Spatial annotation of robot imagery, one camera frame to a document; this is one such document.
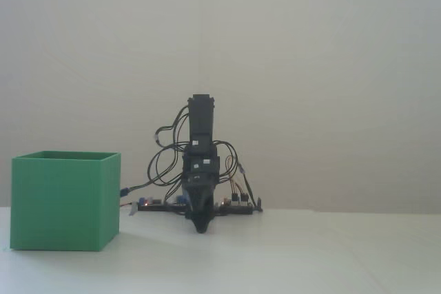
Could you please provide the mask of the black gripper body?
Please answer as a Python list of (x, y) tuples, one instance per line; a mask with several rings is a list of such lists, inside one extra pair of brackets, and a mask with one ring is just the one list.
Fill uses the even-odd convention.
[(220, 182), (220, 158), (184, 158), (182, 186), (208, 182), (216, 186)]

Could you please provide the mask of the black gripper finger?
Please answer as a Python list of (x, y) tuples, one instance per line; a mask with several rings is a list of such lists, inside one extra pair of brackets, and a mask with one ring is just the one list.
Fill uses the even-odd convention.
[(205, 232), (204, 195), (201, 188), (186, 188), (189, 202), (189, 219), (193, 222), (198, 233)]
[(214, 191), (215, 187), (210, 187), (204, 191), (203, 195), (203, 211), (202, 211), (202, 233), (205, 233), (208, 229), (210, 222), (215, 217), (215, 208), (214, 208)]

